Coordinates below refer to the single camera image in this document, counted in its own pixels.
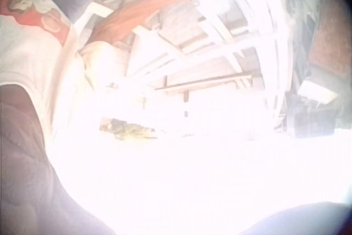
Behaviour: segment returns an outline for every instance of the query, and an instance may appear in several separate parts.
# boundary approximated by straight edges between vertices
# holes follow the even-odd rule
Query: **wooden beam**
[[[247,79],[252,78],[252,73],[230,74],[230,75],[224,75],[224,76],[217,76],[213,78],[200,79],[200,80],[185,82],[185,83],[176,84],[176,85],[169,85],[166,87],[157,88],[156,90],[166,92],[166,91],[172,91],[172,90],[178,90],[178,89],[187,89],[198,85],[213,85],[218,83],[226,83],[229,81],[234,81],[238,79],[241,80],[244,78],[247,78]]]
[[[203,31],[215,42],[215,43],[221,43],[223,39],[232,39],[231,34],[225,34],[222,36],[218,30],[213,26],[213,24],[210,23],[210,21],[206,18],[202,18],[199,20],[198,24],[200,27],[203,29]],[[236,73],[242,73],[242,67],[237,61],[235,55],[233,55],[233,52],[225,52],[223,54],[227,61],[231,64],[232,68],[236,71]],[[248,81],[244,81],[244,84],[246,87],[250,87],[250,83]]]
[[[204,63],[207,60],[214,59],[221,56],[224,52],[233,52],[238,49],[246,49],[256,45],[263,40],[275,39],[276,34],[260,35],[257,33],[248,33],[246,35],[235,37],[231,40],[224,41],[223,43],[205,47],[197,52],[194,52],[185,57],[184,60],[174,60],[143,77],[144,81],[157,80],[165,75],[178,72],[182,69],[196,66]]]

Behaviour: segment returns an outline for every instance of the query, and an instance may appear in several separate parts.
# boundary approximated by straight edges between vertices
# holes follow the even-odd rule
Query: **ceiling beam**
[[[217,76],[213,78],[206,78],[206,79],[200,79],[200,80],[195,80],[195,81],[190,81],[190,82],[185,82],[185,83],[180,83],[175,85],[169,85],[162,88],[157,88],[156,90],[167,92],[172,90],[188,89],[199,85],[213,85],[213,84],[226,83],[226,82],[235,81],[235,80],[251,79],[252,75],[253,73],[241,73],[241,74]]]
[[[155,69],[148,75],[143,76],[143,83],[148,83],[165,75],[169,75],[180,70],[194,67],[204,63],[210,59],[222,56],[225,52],[235,52],[238,49],[246,49],[256,45],[263,40],[275,39],[275,34],[260,35],[258,33],[248,33],[246,35],[235,37],[231,40],[223,41],[216,45],[203,48],[197,52],[185,56],[183,59],[175,59],[174,61]]]
[[[224,25],[224,23],[220,20],[219,16],[215,14],[211,9],[205,8],[202,6],[197,7],[198,11],[203,14],[203,16],[212,24],[213,29],[209,27],[208,22],[201,22],[201,27],[203,30],[209,35],[210,38],[213,39],[216,43],[219,41],[224,40],[229,40],[233,38],[233,35],[231,32],[227,29],[227,27]],[[224,53],[225,58],[227,61],[230,63],[232,68],[237,72],[237,73],[242,73],[243,70],[237,61],[235,55],[233,52],[231,53]],[[249,88],[250,83],[248,81],[244,81],[244,85]]]

